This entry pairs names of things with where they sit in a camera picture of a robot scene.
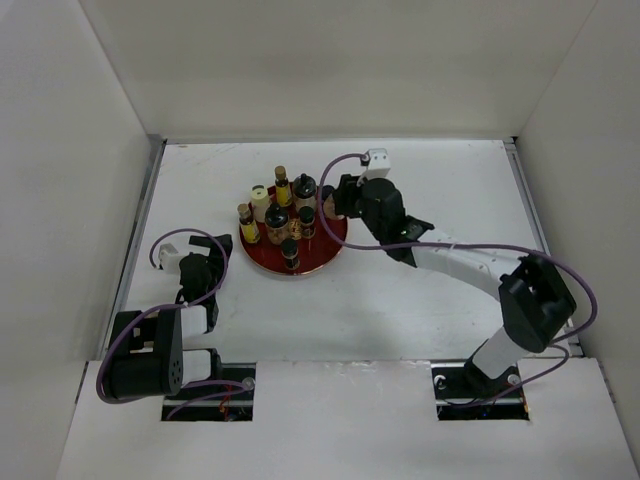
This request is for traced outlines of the pink cap spice jar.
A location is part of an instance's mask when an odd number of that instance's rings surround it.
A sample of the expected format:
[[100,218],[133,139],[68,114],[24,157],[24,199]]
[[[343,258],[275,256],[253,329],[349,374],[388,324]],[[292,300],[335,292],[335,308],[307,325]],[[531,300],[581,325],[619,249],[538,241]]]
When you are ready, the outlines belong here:
[[331,185],[325,185],[321,190],[321,198],[322,198],[322,211],[326,218],[330,220],[342,220],[344,218],[343,215],[339,215],[336,213],[336,204],[333,196],[335,188]]

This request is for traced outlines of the black grinder pepper jar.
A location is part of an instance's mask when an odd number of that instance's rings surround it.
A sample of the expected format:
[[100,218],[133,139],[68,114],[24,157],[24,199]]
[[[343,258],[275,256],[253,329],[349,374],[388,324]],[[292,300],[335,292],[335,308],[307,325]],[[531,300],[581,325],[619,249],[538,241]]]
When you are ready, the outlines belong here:
[[295,210],[299,212],[303,207],[317,210],[317,183],[313,177],[301,173],[292,183],[292,193]]

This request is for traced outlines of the yellow label brown bottle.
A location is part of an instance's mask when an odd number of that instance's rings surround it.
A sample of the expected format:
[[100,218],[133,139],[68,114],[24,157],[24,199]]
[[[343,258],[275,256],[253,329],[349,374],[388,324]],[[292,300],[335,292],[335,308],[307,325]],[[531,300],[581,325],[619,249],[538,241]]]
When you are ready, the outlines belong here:
[[237,212],[244,240],[248,244],[257,244],[260,241],[261,236],[250,206],[247,203],[241,203],[237,207]]

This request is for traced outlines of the gold cap yellow bottle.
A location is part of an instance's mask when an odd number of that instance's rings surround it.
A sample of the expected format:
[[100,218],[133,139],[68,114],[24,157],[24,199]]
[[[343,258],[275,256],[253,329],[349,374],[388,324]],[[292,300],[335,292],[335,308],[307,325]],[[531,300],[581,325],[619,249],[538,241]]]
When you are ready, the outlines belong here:
[[289,207],[292,202],[291,185],[284,166],[279,165],[274,169],[276,201],[281,207]]

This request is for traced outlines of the cream cap spice jar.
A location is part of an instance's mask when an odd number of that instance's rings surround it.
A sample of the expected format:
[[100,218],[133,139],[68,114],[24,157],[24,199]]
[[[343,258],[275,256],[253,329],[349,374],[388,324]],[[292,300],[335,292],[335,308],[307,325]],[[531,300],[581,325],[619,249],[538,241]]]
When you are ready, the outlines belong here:
[[258,223],[265,223],[266,212],[271,205],[271,197],[264,185],[255,185],[250,192],[250,203],[254,219]]

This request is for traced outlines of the black grinder salt jar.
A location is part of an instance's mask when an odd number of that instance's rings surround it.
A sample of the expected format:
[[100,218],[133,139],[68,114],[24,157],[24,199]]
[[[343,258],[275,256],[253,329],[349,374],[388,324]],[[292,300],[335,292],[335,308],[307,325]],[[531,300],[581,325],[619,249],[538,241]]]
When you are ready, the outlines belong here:
[[291,237],[288,211],[278,203],[272,203],[265,212],[265,225],[269,241],[281,245]]

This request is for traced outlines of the black cap spice bottle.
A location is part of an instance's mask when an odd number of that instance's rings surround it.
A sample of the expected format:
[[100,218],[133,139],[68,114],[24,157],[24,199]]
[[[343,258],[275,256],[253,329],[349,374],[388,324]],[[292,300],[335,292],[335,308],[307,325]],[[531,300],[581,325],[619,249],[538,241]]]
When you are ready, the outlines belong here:
[[297,270],[300,265],[297,242],[291,237],[286,238],[282,241],[280,250],[284,259],[285,267],[288,270]]

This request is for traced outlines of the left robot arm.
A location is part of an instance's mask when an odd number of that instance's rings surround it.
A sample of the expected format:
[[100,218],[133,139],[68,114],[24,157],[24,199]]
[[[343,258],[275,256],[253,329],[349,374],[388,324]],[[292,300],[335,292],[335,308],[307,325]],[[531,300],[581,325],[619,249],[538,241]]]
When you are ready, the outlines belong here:
[[232,236],[182,231],[190,235],[189,245],[204,251],[181,253],[166,241],[167,235],[152,245],[151,265],[176,275],[178,292],[171,303],[116,314],[96,380],[97,394],[106,403],[171,396],[189,384],[206,399],[223,390],[217,352],[185,351],[184,343],[211,333],[217,324],[216,293],[228,271]]

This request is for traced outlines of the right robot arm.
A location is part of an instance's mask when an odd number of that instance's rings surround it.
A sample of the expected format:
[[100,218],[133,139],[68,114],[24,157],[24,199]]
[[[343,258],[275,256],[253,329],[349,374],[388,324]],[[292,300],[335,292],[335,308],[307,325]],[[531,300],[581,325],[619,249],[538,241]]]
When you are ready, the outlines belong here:
[[500,329],[465,363],[464,384],[475,395],[489,394],[520,359],[545,351],[576,310],[549,260],[530,252],[513,258],[498,248],[464,249],[433,224],[408,215],[389,180],[344,174],[337,189],[324,188],[323,210],[361,220],[392,259],[446,274],[499,302]]

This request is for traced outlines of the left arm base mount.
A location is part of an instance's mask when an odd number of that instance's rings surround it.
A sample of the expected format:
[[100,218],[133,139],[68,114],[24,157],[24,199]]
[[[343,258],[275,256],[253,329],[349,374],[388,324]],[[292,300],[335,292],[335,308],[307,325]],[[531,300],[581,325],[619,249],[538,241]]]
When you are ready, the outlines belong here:
[[219,385],[182,389],[165,397],[164,422],[249,422],[253,419],[255,364],[225,364]]

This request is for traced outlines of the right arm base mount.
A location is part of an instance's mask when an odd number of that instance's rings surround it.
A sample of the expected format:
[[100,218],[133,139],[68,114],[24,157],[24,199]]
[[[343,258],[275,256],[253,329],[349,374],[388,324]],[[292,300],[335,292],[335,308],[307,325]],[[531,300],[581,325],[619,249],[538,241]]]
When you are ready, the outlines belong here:
[[529,420],[522,388],[497,398],[521,381],[516,365],[495,380],[472,380],[462,363],[431,365],[436,415],[440,421]]

